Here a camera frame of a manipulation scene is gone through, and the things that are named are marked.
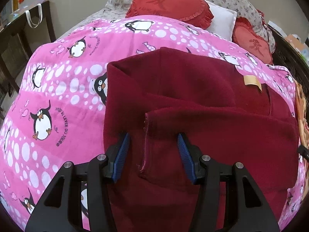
blue gripper pad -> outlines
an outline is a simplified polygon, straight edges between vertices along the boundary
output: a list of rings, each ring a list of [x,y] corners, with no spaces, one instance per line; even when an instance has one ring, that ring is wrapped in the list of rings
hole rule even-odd
[[[122,169],[123,166],[125,164],[126,161],[126,157],[128,154],[128,149],[130,146],[130,136],[128,133],[126,133],[122,144],[120,145],[119,151],[117,153],[115,162],[114,162],[114,172],[112,175],[112,179],[114,181],[114,183],[117,182],[117,180],[120,179],[121,173],[122,173]]]
[[[196,178],[196,175],[195,175],[194,163],[193,163],[193,160],[190,156],[188,148],[187,148],[181,134],[178,134],[177,146],[178,146],[178,150],[179,150],[179,153],[180,153],[180,157],[181,157],[182,164],[184,166],[184,170],[186,172],[186,175],[189,178],[189,180],[192,182],[192,184],[195,185],[197,178]]]

pink blanket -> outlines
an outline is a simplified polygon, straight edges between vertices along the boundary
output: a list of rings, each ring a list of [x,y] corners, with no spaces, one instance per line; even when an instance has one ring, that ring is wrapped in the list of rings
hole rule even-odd
[[[87,162],[104,152],[108,63],[163,46],[226,60],[240,74],[255,75],[283,97],[294,116],[295,84],[283,66],[268,67],[236,44],[175,19],[97,19],[35,51],[0,130],[0,200],[22,229],[64,162]],[[281,229],[299,209],[304,175],[300,159],[296,185],[287,190]],[[87,195],[82,195],[89,228]]]

metal screw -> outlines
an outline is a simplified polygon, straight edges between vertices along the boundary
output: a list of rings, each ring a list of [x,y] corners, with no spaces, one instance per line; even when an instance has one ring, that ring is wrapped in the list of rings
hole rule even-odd
[[[64,166],[65,168],[69,168],[69,167],[72,166],[72,162],[67,161],[66,163],[63,164],[63,166]]]
[[[210,161],[210,156],[208,156],[208,155],[203,155],[202,156],[202,160],[204,160],[204,161]]]
[[[241,162],[236,163],[236,167],[238,168],[244,168],[244,165]]]
[[[98,160],[105,160],[106,159],[106,155],[105,154],[100,154],[97,157]]]

beige label tag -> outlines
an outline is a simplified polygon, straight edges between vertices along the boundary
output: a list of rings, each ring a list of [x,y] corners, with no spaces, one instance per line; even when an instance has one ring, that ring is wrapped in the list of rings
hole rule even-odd
[[[254,75],[245,75],[244,76],[245,85],[256,85],[262,92],[262,86],[259,80]]]

fish print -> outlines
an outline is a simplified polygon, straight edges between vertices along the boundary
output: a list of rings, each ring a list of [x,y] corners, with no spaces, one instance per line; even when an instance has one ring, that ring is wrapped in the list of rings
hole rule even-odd
[[[139,49],[136,50],[136,54],[143,54],[143,53],[145,53],[145,52],[140,51]]]
[[[152,45],[149,45],[148,44],[148,42],[145,42],[145,43],[143,43],[146,47],[147,47],[147,49],[148,50],[150,50],[150,51],[155,51],[156,50],[156,48],[154,47],[154,46],[152,46]]]

